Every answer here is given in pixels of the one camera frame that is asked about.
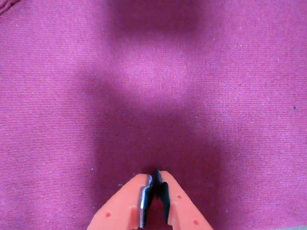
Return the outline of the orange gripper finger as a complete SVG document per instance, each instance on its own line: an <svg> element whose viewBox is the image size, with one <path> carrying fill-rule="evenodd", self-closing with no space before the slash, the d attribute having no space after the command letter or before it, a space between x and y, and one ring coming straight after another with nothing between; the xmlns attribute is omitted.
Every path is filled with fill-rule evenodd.
<svg viewBox="0 0 307 230"><path fill-rule="evenodd" d="M174 230L211 230L176 179L167 171L156 171L156 194L164 207L165 222Z"/></svg>
<svg viewBox="0 0 307 230"><path fill-rule="evenodd" d="M153 178L138 174L122 186L94 215L89 230L137 230L146 226L154 195Z"/></svg>

